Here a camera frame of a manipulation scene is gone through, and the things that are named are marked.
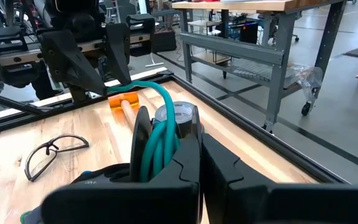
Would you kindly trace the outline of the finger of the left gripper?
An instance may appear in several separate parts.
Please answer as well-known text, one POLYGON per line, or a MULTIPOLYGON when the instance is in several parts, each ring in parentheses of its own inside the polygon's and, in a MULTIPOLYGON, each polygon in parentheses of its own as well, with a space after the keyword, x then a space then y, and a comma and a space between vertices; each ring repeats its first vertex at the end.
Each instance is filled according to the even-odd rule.
POLYGON ((113 77, 123 85, 131 82, 129 69, 130 28, 125 23, 106 25, 107 65, 113 77))
POLYGON ((107 87, 80 52, 69 30, 43 32, 39 41, 52 78, 64 83, 72 96, 86 96, 89 91, 98 95, 107 94, 107 87))

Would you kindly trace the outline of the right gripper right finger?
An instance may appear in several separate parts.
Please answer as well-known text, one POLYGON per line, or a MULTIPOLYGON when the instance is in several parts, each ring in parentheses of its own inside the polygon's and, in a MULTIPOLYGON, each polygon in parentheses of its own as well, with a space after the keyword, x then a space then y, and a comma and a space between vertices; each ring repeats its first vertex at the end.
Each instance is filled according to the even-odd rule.
POLYGON ((211 223, 358 223, 358 185, 279 184, 209 134, 202 147, 211 223))

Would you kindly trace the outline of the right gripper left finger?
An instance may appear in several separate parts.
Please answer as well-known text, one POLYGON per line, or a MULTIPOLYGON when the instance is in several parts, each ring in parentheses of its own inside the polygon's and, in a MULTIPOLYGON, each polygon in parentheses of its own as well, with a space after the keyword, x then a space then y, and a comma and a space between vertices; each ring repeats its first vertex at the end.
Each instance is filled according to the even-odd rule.
POLYGON ((44 223, 198 223, 201 207, 199 142, 188 135, 149 182, 66 185, 44 199, 41 217, 44 223))

